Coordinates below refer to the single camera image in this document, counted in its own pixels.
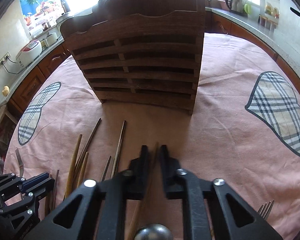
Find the fork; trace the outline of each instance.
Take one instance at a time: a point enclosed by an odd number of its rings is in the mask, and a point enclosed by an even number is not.
[[[22,162],[21,157],[20,157],[19,149],[16,149],[16,155],[17,155],[17,159],[18,159],[18,163],[19,163],[19,168],[20,168],[19,176],[22,177],[24,170],[23,170],[23,162]]]
[[[269,201],[269,203],[266,203],[266,204],[262,204],[261,207],[259,208],[258,210],[258,214],[264,219],[264,220],[267,220],[269,215],[270,215],[270,212],[272,210],[272,207],[273,207],[273,204],[274,204],[274,200],[272,201]]]

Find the power cord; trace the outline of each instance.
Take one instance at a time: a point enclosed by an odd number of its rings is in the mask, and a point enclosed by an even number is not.
[[[7,71],[8,73],[10,73],[10,74],[18,75],[19,73],[21,73],[21,71],[24,70],[24,68],[23,68],[23,69],[21,69],[18,73],[13,73],[13,72],[10,72],[10,71],[6,68],[6,66],[4,65],[4,63],[2,63],[2,65],[4,66],[4,68],[6,69],[6,71]]]
[[[9,61],[11,61],[12,63],[18,64],[17,62],[12,61],[8,56],[6,57],[6,59],[8,59]]]

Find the metal ball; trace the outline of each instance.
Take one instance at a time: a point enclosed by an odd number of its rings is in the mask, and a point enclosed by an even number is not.
[[[160,224],[150,224],[138,230],[134,240],[173,240],[171,231]]]
[[[215,179],[213,181],[213,184],[216,185],[216,186],[222,186],[224,185],[226,182],[224,179],[221,179],[221,178],[218,178],[218,179]]]

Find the wall socket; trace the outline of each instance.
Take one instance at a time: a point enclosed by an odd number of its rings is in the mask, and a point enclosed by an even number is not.
[[[8,58],[11,57],[9,52],[7,52],[7,53],[0,59],[0,68],[1,68],[2,64],[5,63],[5,62],[7,61],[7,60],[6,60],[7,56],[8,56]]]

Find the cabinet door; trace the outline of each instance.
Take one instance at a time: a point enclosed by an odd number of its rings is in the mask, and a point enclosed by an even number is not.
[[[212,33],[222,33],[222,34],[230,33],[231,21],[229,21],[228,19],[220,15],[213,13],[211,24],[212,24],[211,26]]]
[[[65,51],[65,53],[67,55],[67,58],[68,58],[71,55],[71,53],[70,53],[70,51],[69,51],[69,49],[68,49],[68,47],[67,47],[67,45],[66,45],[65,42],[62,43],[62,47],[63,47],[63,49],[64,49],[64,51]]]
[[[246,29],[242,28],[241,26],[231,23],[231,32],[232,36],[236,36],[239,38],[243,38],[247,41],[252,42],[253,44],[257,45],[261,49],[263,49],[271,58],[274,58],[275,51],[272,50],[268,45],[266,45],[262,40],[257,38],[255,35],[247,31]]]
[[[205,28],[205,32],[206,32],[206,33],[212,33],[212,31],[211,31],[211,26],[212,26],[212,15],[213,15],[212,12],[206,11],[206,15],[205,15],[205,18],[206,18],[206,28]]]
[[[13,93],[11,98],[23,112],[45,80],[46,78],[40,69],[35,66]]]
[[[62,45],[59,45],[39,62],[38,67],[45,78],[48,78],[66,58],[67,55]]]
[[[298,75],[280,56],[278,56],[276,63],[281,68],[281,70],[287,75],[287,77],[289,78],[289,80],[294,85],[294,87],[300,95],[300,78],[298,77]]]
[[[24,111],[17,105],[17,103],[12,98],[9,99],[7,106],[9,113],[11,113],[12,116],[14,116],[17,120],[19,120],[23,115]]]

